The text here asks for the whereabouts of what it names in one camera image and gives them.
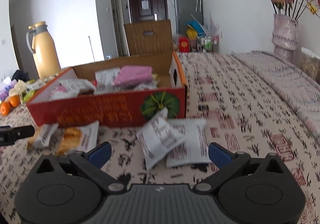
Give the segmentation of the cracker pack with window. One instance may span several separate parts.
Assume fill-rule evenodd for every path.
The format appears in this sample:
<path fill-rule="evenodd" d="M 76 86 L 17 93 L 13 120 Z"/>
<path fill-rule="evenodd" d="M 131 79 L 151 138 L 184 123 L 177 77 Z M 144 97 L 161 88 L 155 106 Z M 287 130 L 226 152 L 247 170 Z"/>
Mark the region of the cracker pack with window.
<path fill-rule="evenodd" d="M 50 144 L 50 139 L 58 129 L 58 124 L 43 124 L 35 130 L 35 134 L 28 139 L 27 150 L 44 149 Z"/>

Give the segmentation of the pink snack pack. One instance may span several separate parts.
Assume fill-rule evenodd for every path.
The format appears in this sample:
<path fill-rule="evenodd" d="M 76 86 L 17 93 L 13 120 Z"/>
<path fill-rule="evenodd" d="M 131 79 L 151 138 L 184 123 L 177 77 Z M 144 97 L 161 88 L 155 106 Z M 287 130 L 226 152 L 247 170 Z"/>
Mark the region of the pink snack pack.
<path fill-rule="evenodd" d="M 150 66 L 123 66 L 114 78 L 113 86 L 133 86 L 152 81 L 153 68 Z"/>

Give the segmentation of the clear jar with snacks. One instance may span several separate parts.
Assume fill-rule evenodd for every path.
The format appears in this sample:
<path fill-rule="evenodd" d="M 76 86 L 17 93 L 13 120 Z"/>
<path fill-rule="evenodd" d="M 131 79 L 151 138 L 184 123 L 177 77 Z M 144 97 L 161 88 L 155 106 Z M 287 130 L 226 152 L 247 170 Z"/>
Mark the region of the clear jar with snacks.
<path fill-rule="evenodd" d="M 302 60 L 301 70 L 319 84 L 320 80 L 320 59 L 317 54 L 307 48 L 301 48 Z"/>

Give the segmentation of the orange mandarin front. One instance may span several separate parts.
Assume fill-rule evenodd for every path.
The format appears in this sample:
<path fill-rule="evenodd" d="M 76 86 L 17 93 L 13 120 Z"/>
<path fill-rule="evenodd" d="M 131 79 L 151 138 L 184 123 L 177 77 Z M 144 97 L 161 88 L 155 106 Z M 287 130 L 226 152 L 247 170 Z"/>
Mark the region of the orange mandarin front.
<path fill-rule="evenodd" d="M 9 102 L 2 102 L 0 105 L 0 113 L 2 116 L 7 116 L 11 112 L 11 104 Z"/>

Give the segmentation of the orange mandarin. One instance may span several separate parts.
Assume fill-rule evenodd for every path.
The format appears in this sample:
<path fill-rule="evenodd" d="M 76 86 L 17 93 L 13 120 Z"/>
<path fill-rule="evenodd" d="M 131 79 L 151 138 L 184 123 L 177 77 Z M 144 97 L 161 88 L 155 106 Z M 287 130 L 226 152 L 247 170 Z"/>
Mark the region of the orange mandarin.
<path fill-rule="evenodd" d="M 2 116 L 7 116 L 11 112 L 11 104 L 9 102 L 2 102 L 0 105 L 0 113 Z"/>
<path fill-rule="evenodd" d="M 14 95 L 9 98 L 9 104 L 12 108 L 16 108 L 20 105 L 20 96 L 19 95 Z"/>

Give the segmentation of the orange mandarin back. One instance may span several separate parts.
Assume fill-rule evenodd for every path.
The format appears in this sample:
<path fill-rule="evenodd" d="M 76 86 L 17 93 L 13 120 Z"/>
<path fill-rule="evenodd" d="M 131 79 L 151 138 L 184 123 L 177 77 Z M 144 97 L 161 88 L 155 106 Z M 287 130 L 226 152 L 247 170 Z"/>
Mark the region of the orange mandarin back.
<path fill-rule="evenodd" d="M 20 105 L 20 96 L 19 95 L 14 95 L 9 98 L 9 104 L 12 108 L 16 108 Z"/>

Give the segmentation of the white cloth flower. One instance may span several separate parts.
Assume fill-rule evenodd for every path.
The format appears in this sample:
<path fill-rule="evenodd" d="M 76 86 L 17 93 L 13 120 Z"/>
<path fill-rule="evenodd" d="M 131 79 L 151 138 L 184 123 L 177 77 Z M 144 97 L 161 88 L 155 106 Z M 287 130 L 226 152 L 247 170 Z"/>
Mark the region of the white cloth flower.
<path fill-rule="evenodd" d="M 9 96 L 14 97 L 16 95 L 22 95 L 22 93 L 26 91 L 27 85 L 26 82 L 18 80 L 14 87 L 9 91 Z"/>

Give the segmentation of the purple tissue pack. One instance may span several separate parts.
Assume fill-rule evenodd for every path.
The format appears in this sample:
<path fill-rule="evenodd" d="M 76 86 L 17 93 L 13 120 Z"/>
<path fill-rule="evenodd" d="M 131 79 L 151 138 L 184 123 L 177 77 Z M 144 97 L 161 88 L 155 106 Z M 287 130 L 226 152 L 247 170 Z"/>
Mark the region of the purple tissue pack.
<path fill-rule="evenodd" d="M 1 91 L 0 91 L 0 101 L 3 102 L 9 95 L 9 91 L 14 87 L 14 84 L 6 85 Z"/>

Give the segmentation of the calligraphy print tablecloth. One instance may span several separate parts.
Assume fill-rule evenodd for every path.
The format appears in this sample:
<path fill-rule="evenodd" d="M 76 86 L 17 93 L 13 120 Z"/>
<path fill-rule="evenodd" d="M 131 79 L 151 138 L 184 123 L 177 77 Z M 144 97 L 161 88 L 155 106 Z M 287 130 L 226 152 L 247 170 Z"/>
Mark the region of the calligraphy print tablecloth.
<path fill-rule="evenodd" d="M 207 139 L 252 157 L 276 153 L 306 197 L 300 223 L 319 223 L 319 145 L 291 108 L 251 69 L 231 55 L 180 54 L 189 84 L 187 117 L 206 118 Z M 215 165 L 147 171 L 133 128 L 101 127 L 98 142 L 112 144 L 103 171 L 129 184 L 195 184 L 213 174 Z"/>

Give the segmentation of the red cardboard snack box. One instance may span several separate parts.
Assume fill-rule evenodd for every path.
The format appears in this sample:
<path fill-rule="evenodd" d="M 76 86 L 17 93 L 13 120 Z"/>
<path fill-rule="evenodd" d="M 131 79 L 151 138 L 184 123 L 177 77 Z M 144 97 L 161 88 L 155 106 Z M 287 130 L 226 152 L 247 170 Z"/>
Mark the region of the red cardboard snack box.
<path fill-rule="evenodd" d="M 61 80 L 95 79 L 95 72 L 125 65 L 150 66 L 157 74 L 158 88 L 122 91 L 101 95 L 85 94 L 75 98 L 50 100 L 50 93 Z M 138 127 L 159 109 L 168 109 L 169 119 L 182 119 L 187 110 L 187 82 L 175 52 L 115 58 L 70 67 L 46 84 L 26 103 L 38 126 L 58 123 L 61 128 L 84 126 L 99 121 L 102 126 Z"/>

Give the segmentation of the yellow thermos jug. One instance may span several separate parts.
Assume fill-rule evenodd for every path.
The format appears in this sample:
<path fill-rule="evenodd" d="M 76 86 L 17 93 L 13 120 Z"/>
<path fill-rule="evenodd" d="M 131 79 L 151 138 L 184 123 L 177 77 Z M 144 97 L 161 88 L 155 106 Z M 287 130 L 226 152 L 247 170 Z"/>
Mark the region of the yellow thermos jug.
<path fill-rule="evenodd" d="M 40 79 L 45 79 L 61 72 L 55 43 L 45 21 L 28 27 L 26 43 L 33 55 Z"/>

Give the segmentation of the grey patterned runner cloth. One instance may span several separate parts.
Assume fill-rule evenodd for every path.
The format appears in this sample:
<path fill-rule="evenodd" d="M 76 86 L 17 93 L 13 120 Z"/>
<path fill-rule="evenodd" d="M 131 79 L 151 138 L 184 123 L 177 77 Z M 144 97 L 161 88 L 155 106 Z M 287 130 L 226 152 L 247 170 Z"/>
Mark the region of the grey patterned runner cloth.
<path fill-rule="evenodd" d="M 266 51 L 232 52 L 260 76 L 319 141 L 319 84 L 292 63 Z"/>

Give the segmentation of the brown wooden chair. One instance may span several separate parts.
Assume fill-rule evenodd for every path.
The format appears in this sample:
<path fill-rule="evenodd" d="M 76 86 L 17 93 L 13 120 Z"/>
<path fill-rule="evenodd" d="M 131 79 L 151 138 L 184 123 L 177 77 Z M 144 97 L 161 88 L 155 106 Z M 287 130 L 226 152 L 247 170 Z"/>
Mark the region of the brown wooden chair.
<path fill-rule="evenodd" d="M 170 20 L 130 23 L 124 29 L 130 56 L 173 51 Z"/>

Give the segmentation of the pink textured vase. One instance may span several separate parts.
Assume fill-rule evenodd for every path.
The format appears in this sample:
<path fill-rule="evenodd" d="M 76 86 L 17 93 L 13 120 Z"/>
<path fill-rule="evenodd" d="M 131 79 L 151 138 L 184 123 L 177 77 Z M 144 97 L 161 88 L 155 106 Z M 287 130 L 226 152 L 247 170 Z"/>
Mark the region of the pink textured vase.
<path fill-rule="evenodd" d="M 274 14 L 272 43 L 274 53 L 282 59 L 292 62 L 298 48 L 298 22 L 287 15 Z"/>

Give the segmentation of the dark brown entrance door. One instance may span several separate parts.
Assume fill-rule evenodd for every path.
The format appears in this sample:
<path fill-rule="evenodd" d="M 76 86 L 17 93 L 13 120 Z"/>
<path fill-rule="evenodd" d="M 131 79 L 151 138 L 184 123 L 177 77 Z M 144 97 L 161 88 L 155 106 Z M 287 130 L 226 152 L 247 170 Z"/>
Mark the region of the dark brown entrance door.
<path fill-rule="evenodd" d="M 132 23 L 168 19 L 167 0 L 129 0 Z"/>

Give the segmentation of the grey refrigerator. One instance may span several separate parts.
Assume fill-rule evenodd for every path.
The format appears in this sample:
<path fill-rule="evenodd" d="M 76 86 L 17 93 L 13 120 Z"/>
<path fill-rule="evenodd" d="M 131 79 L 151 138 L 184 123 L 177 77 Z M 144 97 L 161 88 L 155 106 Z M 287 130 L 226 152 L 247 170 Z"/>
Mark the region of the grey refrigerator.
<path fill-rule="evenodd" d="M 174 0 L 176 32 L 187 35 L 189 22 L 198 21 L 203 24 L 203 12 L 201 0 Z"/>

